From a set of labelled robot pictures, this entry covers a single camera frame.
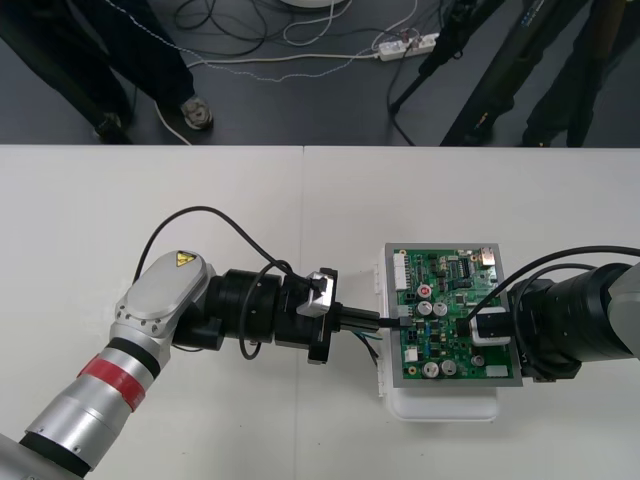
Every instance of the black pants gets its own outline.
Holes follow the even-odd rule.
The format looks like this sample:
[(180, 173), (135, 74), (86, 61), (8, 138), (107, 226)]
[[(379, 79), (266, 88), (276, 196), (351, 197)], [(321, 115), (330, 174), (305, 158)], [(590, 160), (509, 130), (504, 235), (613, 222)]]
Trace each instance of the black pants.
[[(544, 43), (540, 45), (533, 58), (527, 59), (529, 73), (542, 60), (544, 50), (551, 45), (564, 28), (573, 20), (588, 0), (564, 0), (564, 9), (560, 14), (550, 20), (548, 34), (544, 36)], [(573, 140), (571, 127), (578, 121), (580, 129), (588, 129), (593, 118), (593, 111), (580, 111), (579, 106), (583, 101), (584, 91), (581, 88), (587, 74), (592, 44), (590, 38), (590, 26), (594, 18), (595, 1), (592, 0), (591, 15), (573, 43), (573, 51), (567, 58), (555, 81), (533, 109), (527, 120), (528, 128), (523, 135), (523, 145), (537, 146), (549, 144), (558, 134), (569, 131), (568, 146), (579, 146), (580, 139)], [(601, 83), (598, 90), (606, 81), (608, 75), (620, 64), (624, 54), (633, 45), (640, 34), (640, 0), (627, 2), (622, 23), (609, 54)], [(493, 127), (497, 118), (508, 112), (514, 106), (513, 98), (508, 101), (495, 101), (489, 108), (489, 118), (482, 124), (477, 132), (482, 138)]]
[[(109, 55), (82, 30), (64, 0), (0, 0), (0, 37), (80, 113), (88, 111), (85, 100), (89, 99), (102, 112), (128, 116), (127, 97), (110, 64), (160, 104), (178, 106), (194, 95), (193, 77), (177, 50), (144, 32), (104, 0), (72, 1), (100, 35)], [(111, 1), (171, 42), (146, 0)]]

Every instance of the gray metal frame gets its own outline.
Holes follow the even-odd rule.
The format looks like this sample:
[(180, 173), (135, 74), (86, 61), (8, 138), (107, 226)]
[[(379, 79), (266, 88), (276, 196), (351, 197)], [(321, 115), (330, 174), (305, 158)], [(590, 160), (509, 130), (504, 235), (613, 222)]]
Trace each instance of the gray metal frame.
[[(502, 259), (500, 258), (500, 248), (497, 243), (387, 243), (384, 248), (385, 268), (387, 282), (387, 297), (389, 298), (389, 313), (391, 316), (398, 315), (398, 302), (396, 300), (395, 276), (393, 272), (393, 251), (394, 250), (476, 250), (482, 247), (491, 247), (496, 259), (496, 273), (498, 281), (504, 280), (502, 271)], [(507, 293), (500, 295), (503, 306), (507, 308)], [(509, 344), (511, 362), (514, 366), (513, 378), (495, 379), (460, 379), (460, 380), (408, 380), (402, 376), (402, 351), (400, 349), (400, 332), (391, 332), (391, 365), (393, 373), (394, 388), (449, 388), (449, 387), (521, 387), (522, 376), (520, 375), (520, 362), (515, 341)]]

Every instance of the power strip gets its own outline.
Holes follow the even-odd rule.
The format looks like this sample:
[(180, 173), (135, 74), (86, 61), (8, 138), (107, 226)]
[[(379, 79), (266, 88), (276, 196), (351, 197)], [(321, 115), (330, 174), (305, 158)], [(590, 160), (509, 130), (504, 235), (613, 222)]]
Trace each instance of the power strip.
[(415, 57), (416, 55), (431, 53), (436, 46), (438, 36), (438, 33), (431, 33), (420, 36), (419, 40), (418, 37), (414, 37), (407, 42), (396, 40), (381, 43), (378, 45), (378, 58), (383, 62), (389, 62), (402, 57)]

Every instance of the white cable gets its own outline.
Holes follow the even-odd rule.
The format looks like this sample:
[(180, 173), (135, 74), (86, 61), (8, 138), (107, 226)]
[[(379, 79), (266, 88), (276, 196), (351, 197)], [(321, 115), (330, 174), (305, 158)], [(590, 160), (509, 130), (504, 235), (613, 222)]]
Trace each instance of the white cable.
[(190, 63), (187, 67), (201, 65), (202, 63), (224, 63), (224, 64), (238, 64), (238, 63), (278, 63), (278, 62), (290, 62), (293, 60), (303, 60), (305, 58), (330, 58), (340, 60), (372, 60), (379, 58), (380, 54), (374, 53), (372, 55), (334, 55), (331, 53), (303, 53), (300, 55), (291, 55), (290, 57), (277, 57), (277, 58), (237, 58), (233, 60), (205, 60)]
[[(356, 55), (353, 55), (353, 56), (348, 56), (348, 55), (328, 55), (328, 54), (327, 55), (324, 55), (324, 54), (306, 54), (306, 55), (294, 55), (292, 57), (282, 57), (282, 58), (265, 58), (265, 59), (254, 58), (254, 59), (238, 59), (238, 60), (205, 60), (202, 56), (198, 55), (194, 51), (189, 50), (187, 48), (179, 47), (179, 46), (177, 46), (177, 45), (165, 40), (161, 36), (153, 33), (151, 30), (146, 28), (144, 25), (141, 25), (140, 23), (138, 23), (138, 21), (129, 12), (127, 12), (124, 8), (119, 7), (118, 5), (115, 5), (111, 0), (104, 0), (104, 1), (107, 2), (107, 4), (109, 4), (111, 7), (115, 8), (116, 10), (118, 10), (120, 13), (128, 16), (129, 19), (131, 20), (131, 22), (136, 27), (138, 27), (141, 30), (145, 31), (147, 34), (151, 35), (153, 38), (155, 38), (159, 42), (162, 42), (166, 46), (174, 48), (174, 49), (176, 49), (176, 50), (178, 50), (180, 52), (188, 53), (188, 54), (193, 55), (194, 57), (196, 57), (198, 59), (198, 61), (187, 65), (188, 68), (196, 67), (198, 65), (205, 65), (208, 68), (211, 68), (211, 69), (214, 69), (214, 70), (224, 70), (224, 71), (233, 73), (234, 75), (248, 75), (248, 76), (250, 76), (250, 77), (252, 77), (252, 78), (254, 78), (256, 80), (262, 81), (262, 82), (280, 83), (280, 82), (283, 82), (284, 80), (286, 80), (288, 78), (321, 78), (321, 77), (324, 77), (324, 76), (329, 75), (331, 73), (337, 72), (338, 70), (342, 70), (343, 68), (348, 67), (356, 59), (358, 59), (358, 60), (359, 59), (368, 60), (368, 59), (372, 59), (372, 58), (377, 58), (378, 57), (377, 54), (363, 56), (362, 54), (364, 52), (369, 51), (369, 49), (367, 48), (367, 49), (362, 50), (361, 52), (359, 52), (359, 53), (357, 53)], [(346, 8), (349, 5), (351, 5), (351, 1), (342, 10), (342, 12), (340, 14), (344, 13), (344, 10), (346, 10)], [(346, 63), (342, 64), (342, 65), (339, 65), (338, 67), (332, 68), (331, 70), (327, 70), (326, 72), (322, 72), (322, 73), (318, 73), (318, 74), (291, 73), (291, 74), (288, 74), (288, 75), (284, 75), (283, 77), (280, 77), (280, 78), (264, 78), (264, 77), (260, 77), (260, 76), (258, 76), (256, 74), (254, 74), (252, 72), (239, 72), (237, 70), (232, 70), (232, 69), (227, 68), (227, 67), (221, 67), (221, 66), (214, 65), (214, 63), (256, 63), (256, 62), (278, 62), (278, 61), (283, 61), (284, 62), (284, 61), (289, 61), (289, 60), (297, 60), (299, 58), (314, 58), (314, 57), (318, 57), (318, 58), (346, 58), (346, 59), (348, 59), (348, 61)], [(156, 112), (158, 114), (158, 117), (160, 118), (160, 121), (167, 128), (167, 130), (169, 130), (173, 135), (176, 136), (176, 138), (181, 140), (185, 145), (191, 145), (191, 143), (186, 138), (184, 138), (182, 135), (180, 135), (178, 132), (176, 132), (173, 128), (171, 128), (169, 126), (169, 124), (166, 122), (166, 120), (162, 116), (162, 113), (160, 112), (160, 109), (158, 108), (157, 104), (156, 104)]]
[(407, 15), (405, 18), (403, 18), (402, 20), (400, 20), (399, 22), (396, 22), (393, 25), (391, 25), (390, 27), (385, 28), (384, 32), (380, 32), (378, 34), (378, 36), (373, 39), (373, 42), (371, 43), (371, 50), (373, 50), (374, 52), (376, 51), (376, 48), (378, 48), (376, 43), (378, 43), (378, 40), (380, 40), (380, 38), (382, 38), (382, 36), (385, 34), (385, 32), (389, 32), (389, 31), (393, 30), (394, 28), (399, 27), (404, 22), (408, 22), (416, 14), (417, 11), (418, 11), (418, 0), (414, 0), (413, 10), (411, 10), (411, 13), (409, 15)]
[(162, 124), (164, 125), (164, 127), (169, 130), (171, 133), (173, 133), (179, 140), (182, 140), (182, 143), (184, 143), (185, 145), (189, 145), (192, 146), (193, 144), (191, 142), (189, 142), (189, 140), (187, 140), (186, 138), (184, 138), (182, 135), (180, 135), (178, 132), (176, 132), (173, 128), (171, 128), (169, 126), (169, 124), (167, 123), (167, 121), (164, 119), (164, 117), (162, 116), (162, 112), (160, 111), (160, 109), (158, 108), (158, 104), (156, 102), (154, 102), (154, 105), (156, 106), (156, 113), (158, 114), (158, 118), (160, 119), (160, 121), (162, 122)]
[[(353, 3), (353, 0), (349, 0), (349, 3), (347, 3), (339, 13), (336, 13), (334, 15), (333, 11), (335, 9), (336, 0), (331, 0), (331, 8), (329, 10), (328, 17), (318, 18), (316, 20), (307, 20), (305, 22), (290, 23), (289, 25), (286, 26), (286, 28), (282, 32), (282, 38), (284, 39), (285, 42), (287, 42), (289, 45), (293, 45), (294, 47), (306, 47), (307, 45), (311, 45), (312, 43), (315, 43), (318, 40), (320, 40), (322, 36), (329, 31), (329, 28), (331, 28), (331, 24), (333, 23), (333, 20), (338, 17), (341, 17), (344, 14), (344, 12), (346, 12), (349, 9), (352, 3)], [(289, 29), (293, 27), (299, 27), (300, 25), (312, 25), (314, 23), (320, 23), (325, 21), (327, 22), (327, 26), (324, 27), (324, 30), (322, 30), (322, 32), (320, 32), (320, 34), (318, 34), (317, 37), (314, 37), (311, 40), (307, 40), (306, 42), (293, 42), (287, 38), (287, 32), (289, 31)]]

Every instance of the yellow warning label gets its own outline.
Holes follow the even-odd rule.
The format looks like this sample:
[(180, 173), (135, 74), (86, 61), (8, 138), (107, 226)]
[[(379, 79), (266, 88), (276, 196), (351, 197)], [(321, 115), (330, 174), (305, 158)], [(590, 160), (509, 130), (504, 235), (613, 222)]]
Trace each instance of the yellow warning label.
[(192, 255), (187, 252), (178, 252), (176, 254), (176, 266), (181, 267), (186, 265), (189, 262), (192, 262), (196, 259), (195, 255)]

